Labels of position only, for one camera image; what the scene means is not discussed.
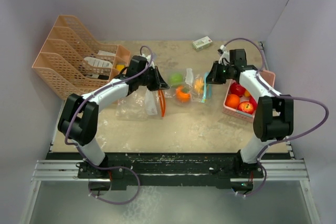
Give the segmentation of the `fake yellow orange fruit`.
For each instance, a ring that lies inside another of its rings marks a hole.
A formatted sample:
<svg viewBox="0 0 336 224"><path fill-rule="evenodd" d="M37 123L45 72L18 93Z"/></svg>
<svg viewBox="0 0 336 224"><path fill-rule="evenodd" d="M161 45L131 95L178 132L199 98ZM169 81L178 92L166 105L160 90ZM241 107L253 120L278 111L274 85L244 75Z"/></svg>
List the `fake yellow orange fruit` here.
<svg viewBox="0 0 336 224"><path fill-rule="evenodd" d="M204 79L203 78L197 78L194 81L194 91L198 94L203 94L204 92Z"/></svg>

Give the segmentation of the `fake green apple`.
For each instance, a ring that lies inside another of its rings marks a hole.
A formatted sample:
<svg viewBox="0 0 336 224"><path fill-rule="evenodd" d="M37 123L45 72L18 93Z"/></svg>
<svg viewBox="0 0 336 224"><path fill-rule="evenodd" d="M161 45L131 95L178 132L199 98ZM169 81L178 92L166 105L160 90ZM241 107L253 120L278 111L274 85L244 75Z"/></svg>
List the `fake green apple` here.
<svg viewBox="0 0 336 224"><path fill-rule="evenodd" d="M172 87L176 87L179 86L183 83L184 81L184 76L183 74L176 72L176 73L172 73L169 76L169 85Z"/></svg>

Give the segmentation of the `fake orange persimmon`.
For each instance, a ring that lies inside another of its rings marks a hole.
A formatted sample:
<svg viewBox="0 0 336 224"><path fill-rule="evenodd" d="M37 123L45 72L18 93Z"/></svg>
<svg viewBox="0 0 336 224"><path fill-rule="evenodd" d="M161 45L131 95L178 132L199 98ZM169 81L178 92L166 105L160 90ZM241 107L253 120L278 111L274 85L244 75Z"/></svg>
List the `fake orange persimmon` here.
<svg viewBox="0 0 336 224"><path fill-rule="evenodd" d="M178 86L175 89L175 94L176 98L181 102L181 103L188 103L191 100L191 94L190 91L187 87L185 86Z"/></svg>

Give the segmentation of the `zip bag of mixed fruit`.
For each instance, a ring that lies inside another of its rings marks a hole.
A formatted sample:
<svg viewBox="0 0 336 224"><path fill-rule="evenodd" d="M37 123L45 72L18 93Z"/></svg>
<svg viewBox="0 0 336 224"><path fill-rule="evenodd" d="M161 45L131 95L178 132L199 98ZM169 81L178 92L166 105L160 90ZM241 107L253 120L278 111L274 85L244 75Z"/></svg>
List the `zip bag of mixed fruit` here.
<svg viewBox="0 0 336 224"><path fill-rule="evenodd" d="M177 69L177 70L172 70L170 72L168 72L167 74L167 83L169 85L169 76L172 73L176 73L179 72L181 74L183 74L184 76L184 81L181 85L179 86L185 86L189 89L190 94L191 94L191 100L190 102L200 102L200 103L205 103L207 101L209 101L212 98L212 86L210 84L206 84L204 83L204 92L203 94L198 94L194 91L194 81L197 78L203 78L204 79L204 74L206 72L200 72L200 71L196 71L193 70L192 68L185 68L185 69ZM170 86L170 88L166 91L164 91L164 95L166 98L174 98L177 102L181 103L177 98L176 98L176 94L175 94L175 89L176 87L172 87Z"/></svg>

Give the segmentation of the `red fake apple two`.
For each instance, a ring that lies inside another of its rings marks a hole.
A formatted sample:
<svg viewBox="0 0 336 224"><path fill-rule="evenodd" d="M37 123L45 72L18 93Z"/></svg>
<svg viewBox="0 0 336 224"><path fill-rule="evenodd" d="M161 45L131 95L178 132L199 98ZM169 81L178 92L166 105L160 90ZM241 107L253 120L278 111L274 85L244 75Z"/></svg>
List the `red fake apple two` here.
<svg viewBox="0 0 336 224"><path fill-rule="evenodd" d="M237 82L233 82L230 85L229 90L230 90L231 94L235 94L238 97L242 97L245 94L245 91L246 91L246 89Z"/></svg>

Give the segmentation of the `zip bag of red apples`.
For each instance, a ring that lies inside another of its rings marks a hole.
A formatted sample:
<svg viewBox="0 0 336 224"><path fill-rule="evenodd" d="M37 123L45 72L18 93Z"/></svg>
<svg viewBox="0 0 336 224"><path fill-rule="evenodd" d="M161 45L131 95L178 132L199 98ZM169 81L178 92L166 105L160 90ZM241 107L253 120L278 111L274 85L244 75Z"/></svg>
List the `zip bag of red apples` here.
<svg viewBox="0 0 336 224"><path fill-rule="evenodd" d="M121 120L145 121L148 117L163 118L166 112L164 92L141 88L118 101L116 116Z"/></svg>

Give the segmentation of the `fake orange tangerine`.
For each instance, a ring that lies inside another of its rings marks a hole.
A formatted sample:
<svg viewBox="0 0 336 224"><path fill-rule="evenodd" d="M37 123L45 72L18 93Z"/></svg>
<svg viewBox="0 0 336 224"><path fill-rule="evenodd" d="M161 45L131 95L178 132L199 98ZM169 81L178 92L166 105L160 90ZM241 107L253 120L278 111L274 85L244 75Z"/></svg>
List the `fake orange tangerine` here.
<svg viewBox="0 0 336 224"><path fill-rule="evenodd" d="M240 97L235 94L229 94L225 100L225 106L237 109L240 104Z"/></svg>

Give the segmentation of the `red fake apple three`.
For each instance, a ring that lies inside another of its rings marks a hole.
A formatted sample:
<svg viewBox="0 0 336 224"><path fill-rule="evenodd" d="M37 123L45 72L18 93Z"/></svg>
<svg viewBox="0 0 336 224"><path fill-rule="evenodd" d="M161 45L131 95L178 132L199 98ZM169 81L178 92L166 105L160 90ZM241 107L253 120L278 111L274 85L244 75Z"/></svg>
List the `red fake apple three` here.
<svg viewBox="0 0 336 224"><path fill-rule="evenodd" d="M253 97L250 97L249 98L249 102L252 104L254 110L256 110L257 109L257 102L256 102L256 100Z"/></svg>

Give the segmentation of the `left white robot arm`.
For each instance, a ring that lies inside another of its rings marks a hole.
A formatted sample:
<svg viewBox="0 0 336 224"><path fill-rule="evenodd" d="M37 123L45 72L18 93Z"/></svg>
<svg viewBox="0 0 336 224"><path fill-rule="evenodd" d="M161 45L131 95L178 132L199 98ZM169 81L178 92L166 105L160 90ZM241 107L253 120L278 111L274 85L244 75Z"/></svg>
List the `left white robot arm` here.
<svg viewBox="0 0 336 224"><path fill-rule="evenodd" d="M84 95L73 93L66 100L58 131L65 136L65 142L71 140L70 145L83 155L90 164L90 173L96 178L102 178L108 172L108 158L95 139L99 113L140 86L147 87L149 91L169 88L151 58L133 56L126 73L119 73L98 90Z"/></svg>

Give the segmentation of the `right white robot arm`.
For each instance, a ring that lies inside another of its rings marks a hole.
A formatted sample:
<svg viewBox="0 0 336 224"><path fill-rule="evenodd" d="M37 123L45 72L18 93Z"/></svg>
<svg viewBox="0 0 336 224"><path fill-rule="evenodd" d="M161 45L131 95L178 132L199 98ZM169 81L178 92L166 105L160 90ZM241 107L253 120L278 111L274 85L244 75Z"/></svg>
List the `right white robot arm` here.
<svg viewBox="0 0 336 224"><path fill-rule="evenodd" d="M240 150L241 160L234 164L234 173L246 177L252 171L262 154L277 141L293 133L293 101L290 95L282 96L269 85L253 65L247 64L244 49L227 50L225 46L218 49L220 59L214 61L206 77L208 84L225 84L235 80L242 85L257 102L253 130L254 137Z"/></svg>

